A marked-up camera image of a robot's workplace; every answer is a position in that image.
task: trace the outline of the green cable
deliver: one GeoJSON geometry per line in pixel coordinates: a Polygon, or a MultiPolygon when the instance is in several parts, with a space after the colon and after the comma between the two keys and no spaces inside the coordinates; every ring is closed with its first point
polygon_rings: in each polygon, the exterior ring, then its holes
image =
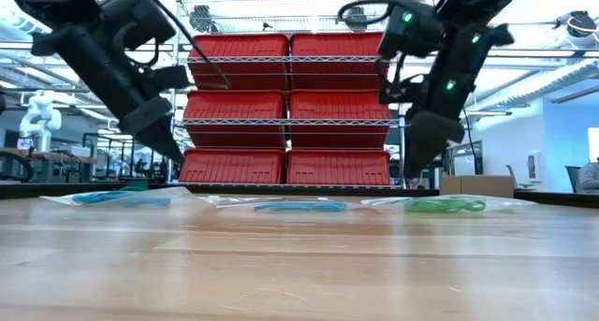
{"type": "Polygon", "coordinates": [[[485,201],[474,198],[415,198],[407,201],[408,212],[482,212],[487,206],[485,201]]]}

